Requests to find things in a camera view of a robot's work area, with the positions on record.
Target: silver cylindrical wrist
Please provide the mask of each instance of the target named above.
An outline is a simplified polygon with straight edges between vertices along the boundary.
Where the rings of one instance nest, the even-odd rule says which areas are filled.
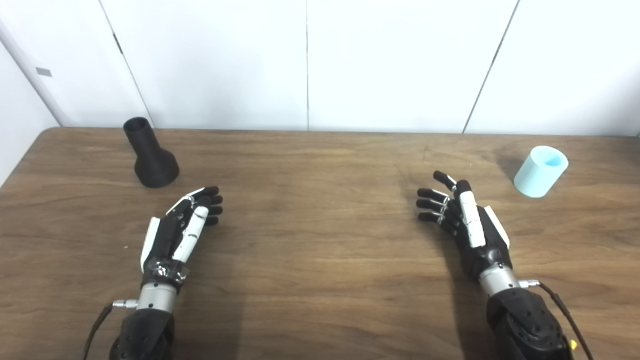
[[[150,283],[142,287],[137,310],[156,309],[173,313],[178,291],[170,285]]]
[[[502,264],[492,265],[480,274],[480,285],[489,297],[513,288],[519,288],[520,284],[513,271]]]

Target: black robotic finger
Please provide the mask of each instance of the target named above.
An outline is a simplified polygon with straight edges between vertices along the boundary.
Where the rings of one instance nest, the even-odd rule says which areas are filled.
[[[436,181],[438,181],[439,183],[444,184],[450,191],[454,191],[454,188],[456,187],[456,181],[452,179],[451,176],[448,176],[443,172],[436,171],[433,173],[433,178],[436,179]]]
[[[420,189],[418,190],[418,197],[424,197],[427,199],[433,199],[437,202],[442,202],[444,203],[449,196],[445,193],[441,193],[437,190],[432,190],[432,189]]]
[[[461,218],[458,218],[456,215],[454,215],[451,209],[447,209],[444,212],[444,217],[451,225],[455,227],[460,226]]]
[[[433,210],[437,213],[442,212],[442,208],[445,207],[443,204],[436,202],[433,199],[418,199],[418,201],[415,202],[415,205],[420,209]]]
[[[456,201],[449,201],[449,203],[447,203],[447,208],[449,208],[452,216],[456,217],[458,220],[462,220],[462,210]]]
[[[418,214],[418,220],[420,221],[424,221],[424,222],[434,222],[436,224],[439,224],[440,221],[442,219],[442,215],[440,214],[436,214],[436,213],[419,213]]]
[[[202,189],[197,194],[194,194],[194,197],[199,198],[203,196],[214,197],[215,195],[220,193],[220,188],[217,186],[209,186],[207,188]]]
[[[199,208],[200,206],[203,206],[205,208],[211,206],[211,198],[207,196],[199,198],[198,201],[196,201],[194,208]]]
[[[447,233],[456,236],[458,234],[458,228],[453,226],[449,221],[447,221],[446,219],[442,221],[442,223],[440,223],[440,226],[442,226],[442,229],[444,229],[444,231],[446,231]]]
[[[222,204],[222,196],[216,195],[211,197],[211,205],[220,205]]]
[[[209,216],[216,217],[218,215],[222,215],[222,206],[211,206],[209,208]]]
[[[208,217],[207,220],[204,222],[204,226],[218,225],[218,222],[220,222],[218,217]]]

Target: black cable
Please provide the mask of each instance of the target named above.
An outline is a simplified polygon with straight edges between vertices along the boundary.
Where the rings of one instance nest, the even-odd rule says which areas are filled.
[[[86,343],[84,343],[84,354],[82,356],[82,360],[86,360],[87,356],[89,356],[89,348],[91,347],[93,337],[95,336],[95,333],[98,331],[98,329],[100,329],[100,325],[102,325],[104,319],[109,316],[111,310],[113,310],[113,304],[109,304],[108,306],[106,306],[98,316],[98,319],[95,320],[95,323],[93,323],[91,332],[89,332],[89,338],[87,338]]]
[[[551,296],[551,299],[553,299],[560,311],[562,311],[564,317],[569,320],[569,324],[571,324],[571,328],[575,332],[576,337],[578,337],[578,341],[584,349],[584,352],[587,354],[587,358],[589,360],[594,360],[593,355],[591,354],[591,350],[587,346],[587,341],[582,336],[580,329],[578,329],[578,325],[575,323],[575,321],[573,321],[573,317],[571,316],[571,313],[569,313],[569,309],[567,309],[567,307],[564,305],[564,302],[562,302],[562,300],[560,299],[560,295],[554,293],[551,288],[549,288],[547,285],[544,285],[542,282],[540,283],[540,288],[545,290],[549,294],[549,296]]]

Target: wood grain tabletop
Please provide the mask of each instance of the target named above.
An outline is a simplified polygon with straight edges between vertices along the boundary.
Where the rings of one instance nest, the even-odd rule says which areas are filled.
[[[0,359],[79,359],[101,309],[138,296],[149,218],[212,185],[225,212],[189,260],[176,359],[494,359],[479,285],[415,218],[434,170],[493,207],[516,275],[562,296],[597,359],[640,359],[637,138],[156,133],[181,168],[166,188],[139,184],[122,130],[52,129],[0,190]],[[512,184],[536,145],[571,164],[542,199]]]

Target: cable connector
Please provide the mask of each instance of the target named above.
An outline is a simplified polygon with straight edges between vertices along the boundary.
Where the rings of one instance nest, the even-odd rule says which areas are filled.
[[[518,281],[518,284],[523,289],[540,286],[540,282],[538,280],[520,280]]]
[[[138,307],[137,300],[116,300],[113,302],[113,307],[124,307],[126,309],[135,309]]]

